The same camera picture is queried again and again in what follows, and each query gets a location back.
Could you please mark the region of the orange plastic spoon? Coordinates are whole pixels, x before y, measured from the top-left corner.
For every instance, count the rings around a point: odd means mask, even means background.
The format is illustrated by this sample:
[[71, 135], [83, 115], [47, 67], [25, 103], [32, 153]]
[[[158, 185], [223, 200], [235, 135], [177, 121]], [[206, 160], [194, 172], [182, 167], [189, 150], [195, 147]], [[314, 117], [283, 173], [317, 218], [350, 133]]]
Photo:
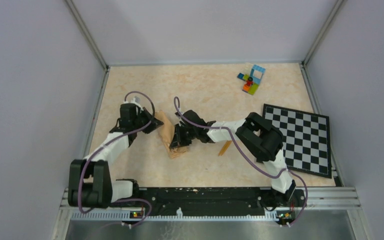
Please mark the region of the orange plastic spoon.
[[232, 144], [231, 140], [226, 141], [223, 147], [221, 148], [221, 150], [219, 151], [218, 156], [219, 157], [223, 156], [231, 144]]

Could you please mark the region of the peach cloth napkin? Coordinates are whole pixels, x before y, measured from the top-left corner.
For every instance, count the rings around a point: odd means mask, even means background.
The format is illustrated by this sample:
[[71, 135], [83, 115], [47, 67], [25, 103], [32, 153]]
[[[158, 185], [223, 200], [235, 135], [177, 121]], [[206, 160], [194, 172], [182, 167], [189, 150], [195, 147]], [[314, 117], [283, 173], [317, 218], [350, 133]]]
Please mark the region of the peach cloth napkin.
[[169, 158], [174, 159], [187, 153], [189, 151], [187, 146], [175, 147], [174, 149], [170, 148], [170, 144], [174, 138], [175, 126], [169, 120], [165, 112], [163, 110], [159, 110], [156, 112], [155, 118], [163, 123], [162, 126], [157, 128], [157, 132]]

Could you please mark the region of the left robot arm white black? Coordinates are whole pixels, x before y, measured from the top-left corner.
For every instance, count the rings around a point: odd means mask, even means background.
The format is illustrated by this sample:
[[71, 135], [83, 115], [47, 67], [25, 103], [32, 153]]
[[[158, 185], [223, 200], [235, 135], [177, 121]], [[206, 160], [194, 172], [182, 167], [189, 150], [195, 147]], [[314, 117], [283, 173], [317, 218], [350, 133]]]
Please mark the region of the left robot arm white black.
[[70, 163], [67, 200], [71, 207], [108, 208], [115, 196], [110, 165], [132, 145], [139, 132], [149, 134], [163, 125], [155, 117], [154, 105], [148, 111], [138, 103], [125, 102], [119, 113], [104, 142], [91, 154]]

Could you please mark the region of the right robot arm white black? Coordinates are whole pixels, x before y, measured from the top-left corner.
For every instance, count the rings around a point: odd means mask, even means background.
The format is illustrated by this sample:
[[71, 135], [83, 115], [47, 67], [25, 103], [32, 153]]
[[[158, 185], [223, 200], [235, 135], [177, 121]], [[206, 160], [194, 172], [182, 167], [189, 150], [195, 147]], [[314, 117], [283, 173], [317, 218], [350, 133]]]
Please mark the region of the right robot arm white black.
[[206, 122], [193, 110], [177, 113], [180, 121], [174, 127], [171, 149], [189, 146], [194, 139], [202, 143], [241, 142], [264, 164], [271, 179], [273, 200], [287, 206], [294, 198], [296, 183], [288, 173], [283, 152], [283, 134], [271, 122], [256, 112], [237, 121]]

